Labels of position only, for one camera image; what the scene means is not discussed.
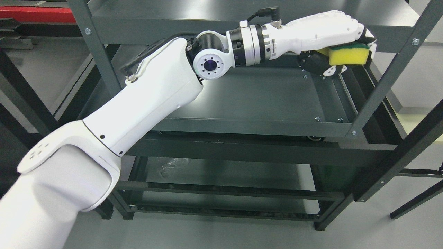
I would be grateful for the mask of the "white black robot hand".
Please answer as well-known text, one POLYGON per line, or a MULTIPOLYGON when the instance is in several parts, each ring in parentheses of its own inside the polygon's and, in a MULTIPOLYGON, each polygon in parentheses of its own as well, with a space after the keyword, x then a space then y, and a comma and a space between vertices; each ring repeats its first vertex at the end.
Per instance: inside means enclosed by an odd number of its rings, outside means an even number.
POLYGON ((299 68, 312 74, 330 77, 345 72, 350 66, 330 66, 318 49, 359 42, 370 47, 367 63, 373 60, 377 39, 371 31, 350 15, 339 10, 305 16, 280 28, 263 27, 265 59, 275 60, 284 53, 294 53, 299 68))

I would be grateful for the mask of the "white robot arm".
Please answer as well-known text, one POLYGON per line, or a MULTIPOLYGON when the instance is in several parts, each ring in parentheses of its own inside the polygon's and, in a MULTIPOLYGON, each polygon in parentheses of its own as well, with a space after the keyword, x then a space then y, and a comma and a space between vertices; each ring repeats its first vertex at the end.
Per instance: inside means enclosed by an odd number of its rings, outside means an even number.
POLYGON ((235 66, 234 41, 246 65, 271 58, 272 24, 248 25, 194 41, 174 35, 143 55, 127 85, 82 120, 41 139, 21 159, 17 181, 1 198, 2 249, 61 249, 79 212, 104 202, 120 178, 121 157, 169 114, 235 66))

